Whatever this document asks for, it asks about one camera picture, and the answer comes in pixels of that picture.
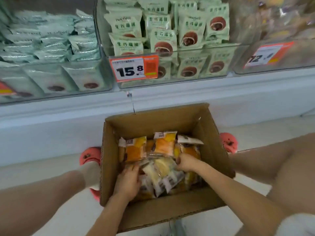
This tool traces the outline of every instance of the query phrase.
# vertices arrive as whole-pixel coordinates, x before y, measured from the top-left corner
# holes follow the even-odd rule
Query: pink slipper
[[[96,161],[100,165],[100,148],[99,147],[90,147],[81,153],[79,163],[80,166],[89,161]],[[100,191],[90,189],[93,194],[93,197],[99,202],[100,201]]]
[[[230,152],[232,154],[237,153],[238,142],[232,134],[228,132],[223,132],[223,133],[220,133],[220,138],[221,138],[223,147],[227,152]]]

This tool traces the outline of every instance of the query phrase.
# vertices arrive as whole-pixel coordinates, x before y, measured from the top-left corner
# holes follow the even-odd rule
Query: hand
[[[138,181],[139,166],[130,166],[124,169],[118,175],[114,194],[119,194],[126,198],[126,200],[133,200],[139,192],[141,182]]]
[[[181,153],[178,158],[176,159],[176,169],[177,170],[183,170],[185,172],[187,171],[196,171],[196,165],[198,164],[199,160],[195,157],[187,154],[187,153]]]

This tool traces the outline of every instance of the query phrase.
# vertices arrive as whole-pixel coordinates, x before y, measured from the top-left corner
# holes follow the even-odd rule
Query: open cardboard box
[[[154,132],[171,130],[203,141],[204,145],[200,146],[202,160],[231,178],[235,176],[207,103],[112,116],[105,119],[104,124],[100,187],[102,206],[111,197],[119,174],[118,139],[142,136],[153,139]],[[207,184],[203,184],[202,188],[185,193],[129,204],[118,232],[222,206],[225,204],[218,195]]]

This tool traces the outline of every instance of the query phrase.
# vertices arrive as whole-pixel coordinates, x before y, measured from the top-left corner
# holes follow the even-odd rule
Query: orange price tag
[[[261,46],[253,56],[249,58],[245,68],[256,65],[274,64],[285,55],[293,44],[294,42],[288,42]]]
[[[158,77],[158,60],[156,54],[113,57],[109,59],[117,82],[136,79],[156,79]]]
[[[12,89],[0,82],[0,95],[14,95],[16,94]]]

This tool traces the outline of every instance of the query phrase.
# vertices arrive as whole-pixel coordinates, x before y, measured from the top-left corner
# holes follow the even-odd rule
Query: white sock
[[[83,174],[85,187],[100,190],[100,165],[96,161],[89,161],[78,168]]]

